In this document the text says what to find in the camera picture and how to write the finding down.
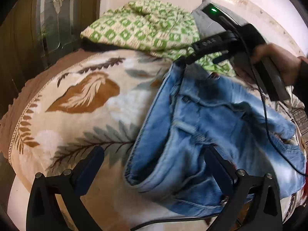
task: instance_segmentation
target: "human hand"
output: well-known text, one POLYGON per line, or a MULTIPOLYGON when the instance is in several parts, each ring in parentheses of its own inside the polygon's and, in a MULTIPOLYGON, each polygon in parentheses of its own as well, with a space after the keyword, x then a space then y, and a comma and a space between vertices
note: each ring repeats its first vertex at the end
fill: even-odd
MULTIPOLYGON (((272 59, 286 86, 295 84, 301 67, 301 58, 297 58, 284 48, 270 43, 257 46, 254 49, 250 60, 252 64, 256 64, 264 57, 270 57, 272 59)), ((235 68, 235 71, 247 81, 252 81, 250 77, 247 77, 247 74, 245 74, 243 70, 235 68)))

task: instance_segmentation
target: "bolt head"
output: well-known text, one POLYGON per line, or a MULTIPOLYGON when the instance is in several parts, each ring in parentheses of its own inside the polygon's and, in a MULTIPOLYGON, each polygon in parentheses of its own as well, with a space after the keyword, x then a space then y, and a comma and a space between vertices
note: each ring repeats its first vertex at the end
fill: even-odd
POLYGON ((65 169, 65 170, 63 171, 63 174, 64 174, 65 176, 68 176, 68 175, 70 175, 71 173, 72 173, 72 170, 69 169, 69 168, 67 168, 67 169, 65 169))
POLYGON ((240 176, 244 176, 246 174, 246 171, 244 169, 238 169, 237 172, 240 176))
POLYGON ((272 178, 273 178, 273 176, 272 176, 270 173, 267 173, 267 174, 266 174, 266 177, 269 178, 269 179, 272 179, 272 178))
POLYGON ((220 205, 221 205, 221 206, 226 205, 227 202, 228 202, 228 200, 229 200, 229 196, 226 196, 226 197, 220 202, 220 205))
POLYGON ((38 172, 38 173, 35 174, 35 178, 36 178, 36 179, 40 178, 41 176, 42 176, 42 173, 40 173, 40 172, 38 172))
POLYGON ((203 135, 199 135, 199 136, 197 136, 197 140, 199 142, 204 142, 206 139, 205 139, 205 137, 203 135))

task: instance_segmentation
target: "black cable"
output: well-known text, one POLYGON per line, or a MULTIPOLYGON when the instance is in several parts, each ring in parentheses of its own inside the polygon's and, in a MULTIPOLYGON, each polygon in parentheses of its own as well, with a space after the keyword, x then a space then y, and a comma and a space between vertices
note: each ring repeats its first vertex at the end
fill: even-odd
MULTIPOLYGON (((233 30, 232 30, 237 36, 238 38, 241 40, 244 48, 245 48, 245 52, 246 54, 248 55, 248 57, 250 56, 250 53, 249 53, 249 50, 248 50, 248 47, 244 41, 244 39, 242 38, 242 36, 239 34, 239 32, 233 27, 233 30)), ((279 153, 281 155, 281 157, 297 172, 299 173, 300 175, 303 175, 305 177, 308 177, 307 174, 304 174, 302 172, 300 172, 289 160, 288 158, 286 158, 284 156, 283 153, 280 152, 280 150, 276 147, 276 145, 274 144, 274 142, 272 141, 271 139, 271 136, 270 136, 270 132, 269 132, 269 128, 268 128, 268 119, 267 119, 267 112, 266 112, 266 104, 265 104, 265 99, 264 99, 264 96, 263 96, 263 93, 262 93, 262 90, 261 90, 261 87, 258 83, 258 80, 257 80, 257 76, 256 76, 256 73, 255 73, 255 70, 253 69, 253 65, 250 61, 250 59, 248 58, 249 60, 249 64, 250 64, 250 67, 251 67, 251 70, 252 70, 252 73, 254 75, 254 79, 256 81, 256 84, 258 86, 258 90, 259 90, 259 93, 260 93, 260 96, 261 96, 261 101, 262 101, 262 104, 263 104, 263 109, 264 109, 264 118, 265 118, 265 127, 266 127, 266 134, 267 134, 267 138, 269 140, 269 142, 271 143, 271 145, 274 147, 274 149, 277 151, 277 153, 279 153)), ((209 216, 204 216, 204 217, 194 217, 194 218, 173 218, 173 219, 161 219, 161 220, 153 220, 153 221, 148 221, 148 222, 145 222, 145 223, 142 223, 142 224, 139 224, 133 228, 131 228, 130 230, 131 231, 136 231, 140 228, 143 228, 145 226, 148 226, 148 225, 151 225, 151 224, 157 224, 157 223, 165 223, 165 222, 181 222, 181 221, 200 221, 200 220, 204 220, 206 218, 211 218, 211 217, 215 217, 215 216, 218 216, 219 214, 214 214, 214 215, 209 215, 209 216)), ((240 226, 242 226, 242 223, 239 221, 239 219, 237 219, 237 222, 240 224, 240 226)))
POLYGON ((267 112, 266 112, 266 104, 265 104, 265 99, 264 99, 264 96, 263 96, 263 93, 262 93, 262 90, 259 86, 259 83, 258 83, 258 80, 257 80, 257 77, 256 77, 256 74, 255 74, 255 70, 253 69, 253 65, 250 61, 250 53, 249 53, 249 50, 248 50, 248 47, 244 41, 244 39, 242 38, 242 36, 238 33, 238 31, 236 29, 233 29, 234 33, 236 33, 236 35, 238 36, 238 38, 240 38, 240 40, 242 41, 243 45, 244 45, 244 48, 245 48, 245 52, 246 54, 248 55, 248 60, 249 60, 249 64, 250 64, 250 67, 251 67, 251 70, 252 70, 252 73, 254 75, 254 79, 256 81, 256 84, 258 86, 258 90, 259 90, 259 93, 260 93, 260 96, 261 96, 261 100, 262 100, 262 104, 263 104, 263 109, 264 109, 264 118, 265 118, 265 127, 266 127, 266 134, 267 134, 267 138, 269 140, 269 142, 271 143, 271 145, 274 147, 274 149, 277 151, 277 153, 279 153, 281 155, 281 157, 297 172, 299 173, 300 175, 303 175, 305 177, 308 177, 307 174, 305 173, 302 173, 300 172, 289 160, 288 158, 286 158, 284 156, 283 153, 281 153, 281 151, 276 147, 276 145, 274 144, 274 142, 272 141, 271 139, 271 136, 270 136, 270 132, 269 132, 269 128, 268 128, 268 123, 267 123, 267 112))
POLYGON ((143 228, 145 226, 151 225, 151 224, 156 224, 156 223, 164 223, 164 222, 181 222, 181 221, 201 221, 205 220, 206 218, 212 218, 215 216, 218 216, 218 214, 212 214, 212 215, 207 215, 203 217, 191 217, 191 218, 172 218, 172 219, 160 219, 160 220, 153 220, 153 221, 147 221, 145 223, 139 224, 136 227, 131 228, 131 231, 138 230, 140 228, 143 228))

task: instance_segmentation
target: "white wall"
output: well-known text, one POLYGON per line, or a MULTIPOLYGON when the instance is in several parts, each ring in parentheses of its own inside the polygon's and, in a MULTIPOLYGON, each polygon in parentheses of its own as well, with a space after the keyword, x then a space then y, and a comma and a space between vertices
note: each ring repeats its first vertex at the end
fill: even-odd
POLYGON ((250 0, 272 16, 308 54, 308 28, 289 0, 250 0))
POLYGON ((16 176, 7 205, 7 215, 20 231, 26 231, 27 208, 30 193, 16 176))

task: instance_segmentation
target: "light blue denim jeans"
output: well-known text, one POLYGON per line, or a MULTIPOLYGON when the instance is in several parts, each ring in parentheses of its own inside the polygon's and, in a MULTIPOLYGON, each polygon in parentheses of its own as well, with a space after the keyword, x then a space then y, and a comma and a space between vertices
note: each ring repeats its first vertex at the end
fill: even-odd
MULTIPOLYGON (((267 107, 271 138, 304 172, 299 146, 283 144, 295 126, 267 107)), ((222 193, 204 162, 203 144, 250 175, 273 174, 285 198, 304 186, 268 141, 263 105, 244 87, 221 76, 213 79, 197 64, 173 64, 148 112, 124 171, 131 188, 187 216, 222 210, 222 193)))

